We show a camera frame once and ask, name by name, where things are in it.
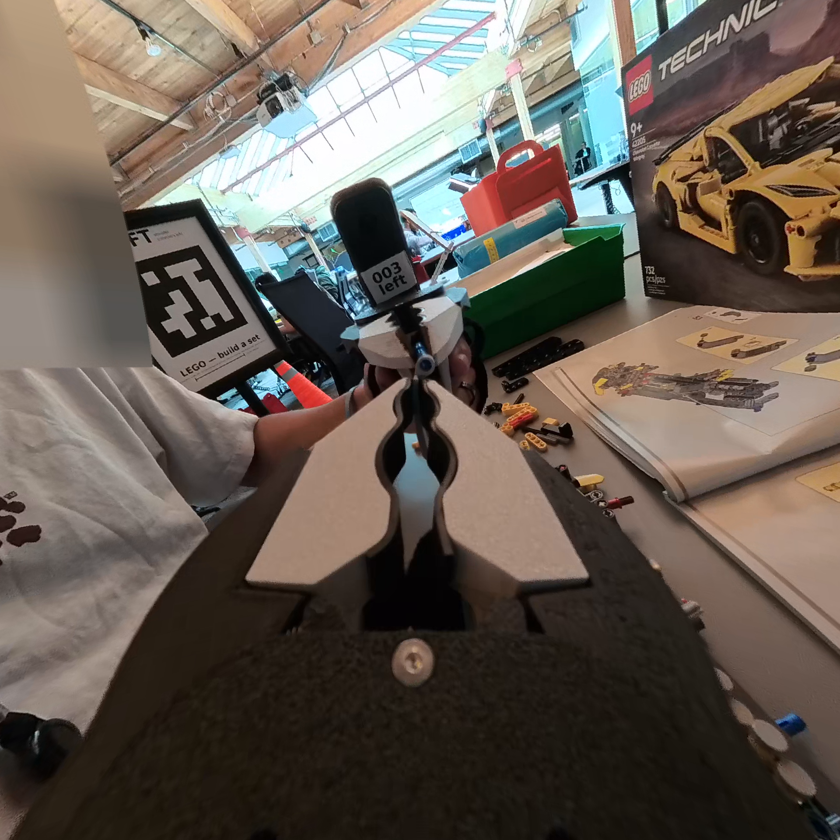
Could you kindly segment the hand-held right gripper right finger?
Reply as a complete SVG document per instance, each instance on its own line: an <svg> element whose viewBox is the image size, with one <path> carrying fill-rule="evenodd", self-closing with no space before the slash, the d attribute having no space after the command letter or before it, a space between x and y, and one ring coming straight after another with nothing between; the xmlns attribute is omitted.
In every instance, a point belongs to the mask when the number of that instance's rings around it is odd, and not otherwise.
<svg viewBox="0 0 840 840"><path fill-rule="evenodd" d="M531 462L438 383L423 476L423 621L469 623L496 602L590 576Z"/></svg>

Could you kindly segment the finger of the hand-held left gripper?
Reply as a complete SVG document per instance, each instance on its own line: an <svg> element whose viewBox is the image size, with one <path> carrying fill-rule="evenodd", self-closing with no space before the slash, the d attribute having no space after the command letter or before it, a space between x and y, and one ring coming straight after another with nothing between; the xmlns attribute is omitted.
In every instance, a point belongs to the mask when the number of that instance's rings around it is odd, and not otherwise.
<svg viewBox="0 0 840 840"><path fill-rule="evenodd" d="M378 368L413 370L415 360L391 323L366 323L360 327L360 352Z"/></svg>
<svg viewBox="0 0 840 840"><path fill-rule="evenodd" d="M452 353L464 331L462 307L454 301L422 301L423 346L435 360Z"/></svg>

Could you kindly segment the lego instruction booklet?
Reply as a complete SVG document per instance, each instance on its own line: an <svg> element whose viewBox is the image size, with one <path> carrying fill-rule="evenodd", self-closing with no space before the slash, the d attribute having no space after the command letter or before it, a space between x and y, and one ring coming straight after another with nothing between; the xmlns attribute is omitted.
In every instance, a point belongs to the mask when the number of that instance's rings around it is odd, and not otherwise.
<svg viewBox="0 0 840 840"><path fill-rule="evenodd" d="M693 306L537 371L839 647L839 316Z"/></svg>

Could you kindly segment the lego car chassis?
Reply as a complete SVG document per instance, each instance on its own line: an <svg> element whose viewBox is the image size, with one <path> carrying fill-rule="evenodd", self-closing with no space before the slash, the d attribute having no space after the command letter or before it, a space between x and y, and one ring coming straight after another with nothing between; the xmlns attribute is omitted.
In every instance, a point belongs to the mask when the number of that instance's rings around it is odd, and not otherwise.
<svg viewBox="0 0 840 840"><path fill-rule="evenodd" d="M795 715L765 720L757 717L737 697L736 685L720 667L714 667L731 714L747 736L752 749L770 770L780 791L802 811L814 838L838 839L839 816L817 798L816 782L791 756L791 741L806 730L805 721Z"/></svg>

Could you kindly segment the dark ribbed lego panel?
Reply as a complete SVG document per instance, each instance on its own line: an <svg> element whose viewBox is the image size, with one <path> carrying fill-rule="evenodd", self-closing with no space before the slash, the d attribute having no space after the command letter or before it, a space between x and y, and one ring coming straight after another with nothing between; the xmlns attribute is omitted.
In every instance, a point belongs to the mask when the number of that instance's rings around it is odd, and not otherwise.
<svg viewBox="0 0 840 840"><path fill-rule="evenodd" d="M549 336L491 368L491 373L507 382L508 384L503 385L502 388L506 393L511 393L516 388L514 382L525 379L528 374L582 352L584 349L585 344L580 339L563 341L559 336Z"/></svg>

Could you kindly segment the lego set box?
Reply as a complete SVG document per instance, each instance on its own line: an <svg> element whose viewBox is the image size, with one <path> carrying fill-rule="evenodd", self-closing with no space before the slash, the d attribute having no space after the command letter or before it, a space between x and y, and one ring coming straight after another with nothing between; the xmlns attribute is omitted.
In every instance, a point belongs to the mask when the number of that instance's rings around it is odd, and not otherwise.
<svg viewBox="0 0 840 840"><path fill-rule="evenodd" d="M839 2L705 2L623 69L645 293L839 310Z"/></svg>

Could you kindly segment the person's left hand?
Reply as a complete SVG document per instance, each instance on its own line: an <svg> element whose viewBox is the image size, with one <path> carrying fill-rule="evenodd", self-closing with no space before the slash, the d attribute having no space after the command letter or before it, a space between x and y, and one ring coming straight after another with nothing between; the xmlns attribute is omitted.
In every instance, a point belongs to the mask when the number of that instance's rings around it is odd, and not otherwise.
<svg viewBox="0 0 840 840"><path fill-rule="evenodd" d="M487 399L487 373L483 361L473 360L473 349L469 334L463 332L448 357L448 371L452 393L462 403L479 413ZM364 378L353 390L349 405L354 411L360 410L400 379L402 376L397 370L366 364Z"/></svg>

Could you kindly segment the black office chair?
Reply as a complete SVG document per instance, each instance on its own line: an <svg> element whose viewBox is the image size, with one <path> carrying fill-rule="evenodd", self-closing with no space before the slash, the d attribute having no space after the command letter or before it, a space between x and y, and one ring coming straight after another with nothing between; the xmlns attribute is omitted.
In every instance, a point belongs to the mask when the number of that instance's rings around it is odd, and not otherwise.
<svg viewBox="0 0 840 840"><path fill-rule="evenodd" d="M299 268L284 280L263 274L255 280L257 291L267 298L285 322L325 364L339 394L346 393L364 377L364 362L350 350L341 335L351 325L350 316L320 287L313 272Z"/></svg>

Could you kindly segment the orange traffic cone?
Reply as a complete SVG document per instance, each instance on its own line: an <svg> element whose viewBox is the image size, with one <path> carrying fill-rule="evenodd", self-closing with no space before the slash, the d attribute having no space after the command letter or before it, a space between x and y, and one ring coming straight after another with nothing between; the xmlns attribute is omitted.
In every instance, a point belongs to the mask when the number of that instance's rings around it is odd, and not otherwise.
<svg viewBox="0 0 840 840"><path fill-rule="evenodd" d="M327 393L311 382L288 362L281 360L274 365L279 378L288 386L303 408L325 406L333 400Z"/></svg>

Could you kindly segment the teal wrapped package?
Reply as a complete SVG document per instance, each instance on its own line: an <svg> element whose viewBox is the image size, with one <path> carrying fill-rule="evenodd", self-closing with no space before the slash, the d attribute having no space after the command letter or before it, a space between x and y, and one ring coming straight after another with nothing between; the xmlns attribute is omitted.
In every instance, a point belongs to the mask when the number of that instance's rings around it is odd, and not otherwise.
<svg viewBox="0 0 840 840"><path fill-rule="evenodd" d="M465 279L552 232L562 230L568 223L564 205L559 199L553 199L487 233L477 234L454 250L458 276Z"/></svg>

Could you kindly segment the green plastic bin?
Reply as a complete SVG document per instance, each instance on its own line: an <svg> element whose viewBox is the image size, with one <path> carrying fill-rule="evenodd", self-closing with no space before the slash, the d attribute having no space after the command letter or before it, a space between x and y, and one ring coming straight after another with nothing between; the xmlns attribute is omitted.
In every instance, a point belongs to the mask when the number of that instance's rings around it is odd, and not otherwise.
<svg viewBox="0 0 840 840"><path fill-rule="evenodd" d="M469 297L492 358L625 298L624 225L569 227L451 287Z"/></svg>

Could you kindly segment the ceiling projector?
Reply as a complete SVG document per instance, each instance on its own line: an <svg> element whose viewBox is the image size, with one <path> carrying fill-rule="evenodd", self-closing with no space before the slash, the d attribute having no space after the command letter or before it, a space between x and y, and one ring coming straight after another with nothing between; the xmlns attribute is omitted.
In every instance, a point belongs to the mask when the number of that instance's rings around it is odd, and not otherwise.
<svg viewBox="0 0 840 840"><path fill-rule="evenodd" d="M294 137L317 121L294 77L288 73L264 83L257 91L257 99L259 126L277 137Z"/></svg>

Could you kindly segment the red plastic carry case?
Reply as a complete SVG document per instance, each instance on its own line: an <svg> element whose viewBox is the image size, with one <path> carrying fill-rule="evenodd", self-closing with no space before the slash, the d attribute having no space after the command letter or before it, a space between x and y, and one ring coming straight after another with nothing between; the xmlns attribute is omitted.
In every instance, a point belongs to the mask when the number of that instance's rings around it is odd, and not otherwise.
<svg viewBox="0 0 840 840"><path fill-rule="evenodd" d="M474 234L483 235L554 199L574 224L578 213L561 147L525 140L502 152L496 170L460 201Z"/></svg>

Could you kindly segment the black framed marker sign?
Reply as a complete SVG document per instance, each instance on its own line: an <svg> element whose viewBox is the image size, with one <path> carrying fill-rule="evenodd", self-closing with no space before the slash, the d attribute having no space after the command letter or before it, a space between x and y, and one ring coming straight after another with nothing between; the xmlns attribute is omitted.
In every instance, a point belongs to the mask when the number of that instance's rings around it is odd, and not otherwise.
<svg viewBox="0 0 840 840"><path fill-rule="evenodd" d="M284 359L284 337L201 201L123 217L156 366L217 397Z"/></svg>

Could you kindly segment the person in white shirt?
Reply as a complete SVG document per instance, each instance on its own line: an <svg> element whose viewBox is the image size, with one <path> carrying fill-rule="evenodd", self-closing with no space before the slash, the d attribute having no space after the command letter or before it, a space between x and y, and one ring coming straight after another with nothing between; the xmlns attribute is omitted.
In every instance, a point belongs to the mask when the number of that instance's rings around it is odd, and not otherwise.
<svg viewBox="0 0 840 840"><path fill-rule="evenodd" d="M154 367L2 371L2 704L87 726L256 422Z"/></svg>

